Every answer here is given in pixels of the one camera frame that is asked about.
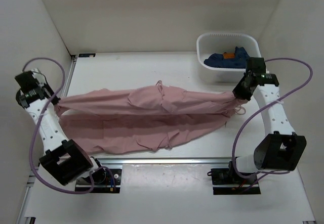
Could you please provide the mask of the pink trousers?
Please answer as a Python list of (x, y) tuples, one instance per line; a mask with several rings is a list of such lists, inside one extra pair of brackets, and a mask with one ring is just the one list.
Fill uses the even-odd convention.
[(223, 127), (245, 103), (232, 92), (193, 92), (159, 81), (65, 97), (55, 112), (66, 136), (88, 154), (121, 155), (191, 142)]

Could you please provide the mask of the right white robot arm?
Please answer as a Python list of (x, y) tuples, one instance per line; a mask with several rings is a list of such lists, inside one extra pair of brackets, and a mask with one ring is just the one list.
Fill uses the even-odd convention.
[(255, 98), (259, 106), (259, 110), (243, 123), (238, 132), (241, 133), (258, 114), (262, 116), (265, 131), (265, 138), (247, 156), (235, 155), (239, 138), (235, 137), (227, 171), (228, 179), (235, 184), (259, 173), (286, 174), (294, 171), (306, 148), (306, 138), (298, 135), (289, 123), (283, 100), (307, 85), (313, 71), (309, 69), (309, 77), (302, 85), (281, 96), (278, 79), (275, 74), (267, 73), (266, 62), (264, 58), (250, 57), (243, 78), (233, 90), (236, 99), (249, 101)]

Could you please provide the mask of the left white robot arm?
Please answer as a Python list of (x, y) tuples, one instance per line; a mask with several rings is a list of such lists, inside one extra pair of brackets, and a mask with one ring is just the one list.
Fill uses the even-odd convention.
[(100, 162), (89, 157), (85, 151), (69, 140), (63, 132), (55, 112), (55, 105), (59, 98), (49, 98), (54, 91), (49, 86), (46, 77), (36, 68), (15, 76), (20, 89), (16, 93), (17, 103), (27, 111), (34, 123), (39, 118), (40, 126), (37, 132), (43, 141), (44, 156), (39, 159), (42, 167), (62, 185), (82, 178), (90, 183), (100, 184), (106, 179), (106, 171), (101, 168)]

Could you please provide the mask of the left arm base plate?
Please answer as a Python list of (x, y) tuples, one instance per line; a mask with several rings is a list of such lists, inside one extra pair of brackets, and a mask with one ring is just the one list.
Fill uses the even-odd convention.
[[(92, 174), (94, 188), (91, 193), (94, 194), (119, 194), (122, 182), (122, 165), (108, 165), (111, 173), (106, 169), (101, 169)], [(91, 187), (89, 177), (80, 177), (76, 180), (74, 190), (76, 192), (87, 191)]]

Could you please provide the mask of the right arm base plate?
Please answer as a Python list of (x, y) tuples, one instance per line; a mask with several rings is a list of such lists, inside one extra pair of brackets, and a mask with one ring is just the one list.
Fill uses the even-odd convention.
[(260, 195), (257, 177), (241, 178), (229, 168), (211, 168), (207, 176), (212, 179), (213, 195)]

